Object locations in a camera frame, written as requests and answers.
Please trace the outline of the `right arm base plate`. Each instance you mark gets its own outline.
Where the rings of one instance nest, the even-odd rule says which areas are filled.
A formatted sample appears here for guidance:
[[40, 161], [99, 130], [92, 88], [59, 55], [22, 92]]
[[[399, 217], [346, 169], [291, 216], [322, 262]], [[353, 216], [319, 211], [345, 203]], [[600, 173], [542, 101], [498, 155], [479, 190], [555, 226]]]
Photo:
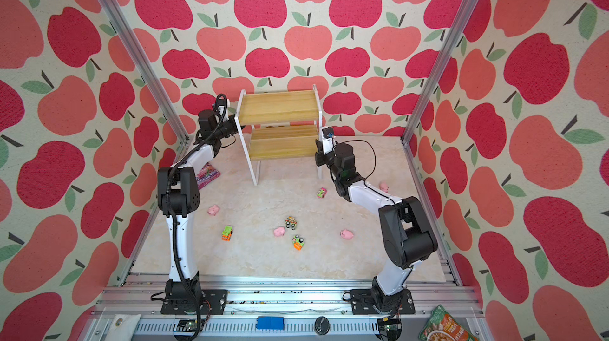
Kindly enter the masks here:
[[387, 296], [379, 289], [350, 290], [344, 293], [354, 315], [414, 315], [416, 308], [409, 290]]

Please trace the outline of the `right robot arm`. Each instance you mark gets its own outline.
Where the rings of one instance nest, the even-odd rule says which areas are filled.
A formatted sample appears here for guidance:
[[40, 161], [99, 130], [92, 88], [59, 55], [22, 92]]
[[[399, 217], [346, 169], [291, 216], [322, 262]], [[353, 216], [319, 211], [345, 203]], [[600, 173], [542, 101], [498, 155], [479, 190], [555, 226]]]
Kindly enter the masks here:
[[328, 168], [337, 194], [378, 215], [388, 261], [372, 281], [371, 296], [377, 312], [394, 314], [415, 264], [438, 250], [430, 221], [418, 198], [396, 198], [371, 186], [356, 170], [350, 144], [317, 140], [316, 146], [316, 164]]

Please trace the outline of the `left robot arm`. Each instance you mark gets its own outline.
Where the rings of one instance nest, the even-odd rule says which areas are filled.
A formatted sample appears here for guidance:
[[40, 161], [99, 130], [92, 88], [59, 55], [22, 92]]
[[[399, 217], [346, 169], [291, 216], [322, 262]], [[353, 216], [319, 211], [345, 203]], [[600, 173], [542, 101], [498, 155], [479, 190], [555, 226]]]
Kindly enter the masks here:
[[165, 286], [163, 315], [201, 313], [205, 295], [193, 250], [193, 213], [201, 203], [198, 173], [220, 152], [221, 140], [238, 132], [226, 108], [198, 114], [199, 130], [193, 148], [169, 167], [158, 172], [158, 206], [166, 217], [171, 238], [171, 269]]

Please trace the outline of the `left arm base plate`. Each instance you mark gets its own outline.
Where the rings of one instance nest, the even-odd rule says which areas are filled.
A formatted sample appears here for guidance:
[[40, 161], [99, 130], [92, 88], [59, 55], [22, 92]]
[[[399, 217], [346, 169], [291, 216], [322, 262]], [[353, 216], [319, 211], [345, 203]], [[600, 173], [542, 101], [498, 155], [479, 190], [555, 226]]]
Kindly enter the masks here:
[[[202, 316], [222, 315], [227, 303], [227, 290], [203, 290], [196, 292]], [[169, 298], [163, 300], [160, 313], [163, 315], [186, 316], [196, 314], [196, 305], [192, 296], [180, 291], [173, 292]]]

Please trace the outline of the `wooden two-tier shelf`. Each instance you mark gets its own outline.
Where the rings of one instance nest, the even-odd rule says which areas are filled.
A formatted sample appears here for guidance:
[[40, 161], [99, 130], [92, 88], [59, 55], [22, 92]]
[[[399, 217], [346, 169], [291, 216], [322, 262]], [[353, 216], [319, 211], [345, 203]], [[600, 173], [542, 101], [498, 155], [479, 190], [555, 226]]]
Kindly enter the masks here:
[[241, 90], [235, 122], [257, 185], [263, 161], [314, 157], [323, 125], [317, 86], [261, 94]]

